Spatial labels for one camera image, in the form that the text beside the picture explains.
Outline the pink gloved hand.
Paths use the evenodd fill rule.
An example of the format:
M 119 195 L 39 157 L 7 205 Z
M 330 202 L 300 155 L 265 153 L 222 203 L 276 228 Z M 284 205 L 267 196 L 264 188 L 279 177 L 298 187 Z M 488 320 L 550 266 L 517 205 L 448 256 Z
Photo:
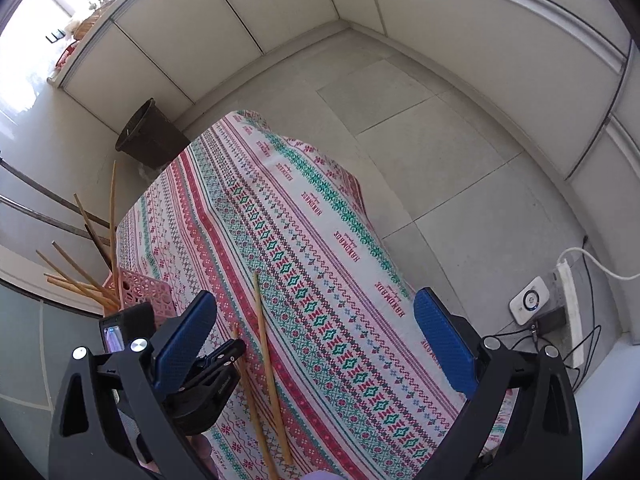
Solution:
M 198 458 L 214 475 L 214 477 L 217 478 L 218 471 L 212 459 L 212 446 L 210 445 L 209 440 L 202 434 L 198 434 L 197 436 L 190 437 L 189 442 L 191 443 Z

